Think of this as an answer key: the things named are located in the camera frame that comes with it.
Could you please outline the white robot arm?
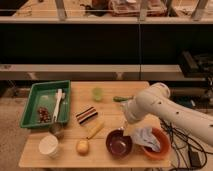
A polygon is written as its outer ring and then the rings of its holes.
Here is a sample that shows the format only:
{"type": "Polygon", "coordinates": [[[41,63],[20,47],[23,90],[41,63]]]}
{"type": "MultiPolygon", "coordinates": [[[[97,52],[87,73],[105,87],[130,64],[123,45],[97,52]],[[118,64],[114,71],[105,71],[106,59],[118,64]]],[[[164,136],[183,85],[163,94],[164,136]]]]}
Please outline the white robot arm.
{"type": "Polygon", "coordinates": [[[170,89],[164,83],[155,83],[122,103],[129,124],[140,122],[147,114],[174,123],[213,146],[213,116],[184,107],[170,100],[170,89]]]}

